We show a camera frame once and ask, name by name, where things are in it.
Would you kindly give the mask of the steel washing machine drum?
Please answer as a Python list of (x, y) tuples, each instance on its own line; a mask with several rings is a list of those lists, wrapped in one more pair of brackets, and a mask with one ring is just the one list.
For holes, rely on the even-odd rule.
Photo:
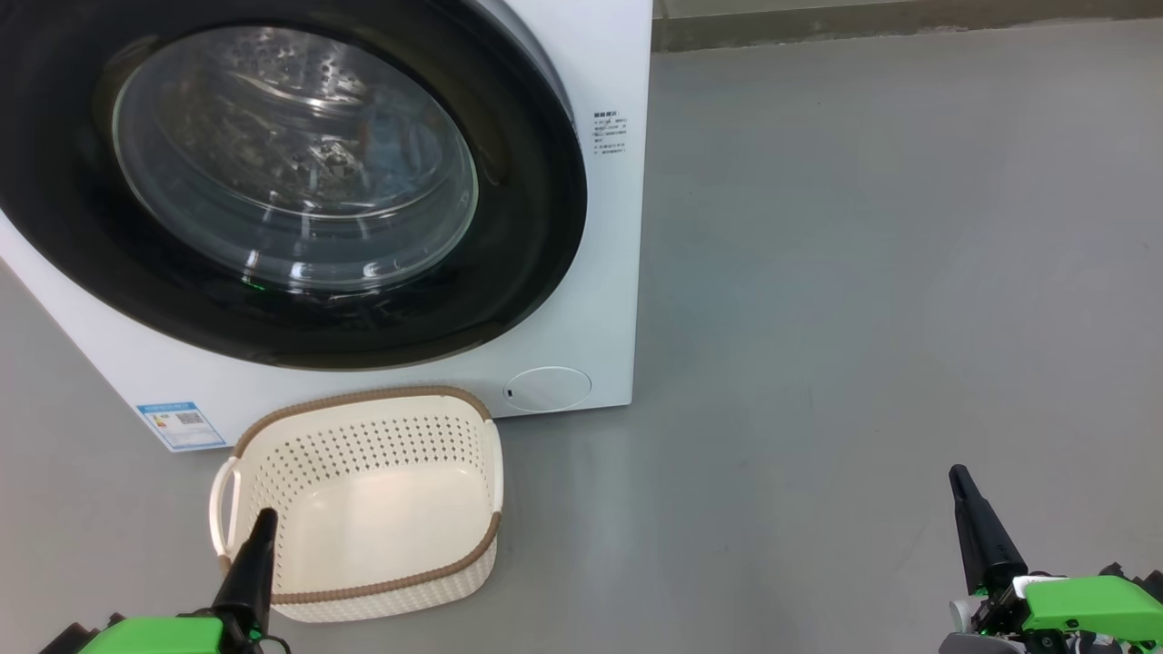
[(134, 197), (261, 287), (373, 292), (468, 234), (481, 182), (436, 95), (387, 61), (281, 26), (227, 26), (150, 54), (114, 104)]

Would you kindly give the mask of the black glass washer door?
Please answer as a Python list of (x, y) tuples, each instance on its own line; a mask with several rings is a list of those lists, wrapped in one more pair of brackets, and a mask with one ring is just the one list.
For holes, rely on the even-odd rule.
[[(428, 272), (348, 294), (247, 284), (134, 197), (116, 95), (149, 55), (227, 26), (281, 26), (377, 55), (436, 95), (479, 177), (473, 221)], [(576, 128), (531, 51), (473, 0), (0, 0), (0, 212), (108, 310), (199, 351), (374, 370), (495, 340), (552, 294), (582, 243)]]

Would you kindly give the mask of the white front-load washing machine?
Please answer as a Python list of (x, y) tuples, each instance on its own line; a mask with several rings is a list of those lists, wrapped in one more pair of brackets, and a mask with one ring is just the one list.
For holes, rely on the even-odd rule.
[[(569, 411), (625, 406), (634, 386), (652, 0), (473, 0), (525, 43), (566, 104), (582, 145), (586, 218), (578, 253), (547, 301), (470, 351), (374, 370), (266, 367), (199, 351), (119, 315), (24, 243), (0, 212), (0, 260), (104, 375), (136, 406), (194, 401), (236, 445), (262, 415), (299, 401), (390, 388), (443, 385), (481, 399), (495, 418), (512, 377), (541, 367), (582, 370), (590, 396)], [(593, 152), (592, 116), (629, 120), (626, 152)]]

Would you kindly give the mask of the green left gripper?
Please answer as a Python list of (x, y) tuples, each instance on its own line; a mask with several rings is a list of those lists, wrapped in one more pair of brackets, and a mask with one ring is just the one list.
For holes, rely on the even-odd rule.
[(278, 514), (262, 509), (222, 582), (212, 611), (174, 616), (112, 614), (79, 654), (264, 654), (273, 604)]

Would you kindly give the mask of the cream basket with brown rim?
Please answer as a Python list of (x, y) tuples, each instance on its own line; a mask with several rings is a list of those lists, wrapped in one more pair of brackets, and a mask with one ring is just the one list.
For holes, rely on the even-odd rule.
[(488, 580), (504, 485), (499, 431), (472, 393), (333, 396), (244, 432), (212, 483), (209, 534), (227, 570), (273, 509), (274, 612), (379, 619), (465, 599)]

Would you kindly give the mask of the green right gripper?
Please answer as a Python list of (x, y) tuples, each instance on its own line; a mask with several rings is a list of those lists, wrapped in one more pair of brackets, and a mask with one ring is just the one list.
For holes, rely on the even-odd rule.
[(968, 599), (939, 654), (1163, 654), (1163, 605), (1113, 576), (1027, 575), (1009, 532), (962, 464), (949, 469)]

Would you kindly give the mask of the black text warning label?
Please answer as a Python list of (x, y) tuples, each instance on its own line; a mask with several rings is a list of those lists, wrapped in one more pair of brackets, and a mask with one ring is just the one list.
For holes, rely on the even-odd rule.
[(605, 156), (605, 154), (626, 152), (628, 138), (629, 120), (619, 111), (611, 109), (594, 113), (591, 131), (594, 154)]

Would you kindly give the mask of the round white filter cover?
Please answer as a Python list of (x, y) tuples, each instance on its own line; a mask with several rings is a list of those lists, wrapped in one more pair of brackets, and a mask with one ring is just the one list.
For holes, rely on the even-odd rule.
[(591, 378), (569, 367), (541, 367), (507, 381), (505, 400), (521, 412), (563, 412), (585, 401)]

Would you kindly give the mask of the blue energy label sticker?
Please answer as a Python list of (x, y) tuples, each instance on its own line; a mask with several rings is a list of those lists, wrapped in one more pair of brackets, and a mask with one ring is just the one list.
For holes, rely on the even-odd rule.
[(220, 450), (228, 446), (194, 401), (147, 404), (136, 408), (169, 452)]

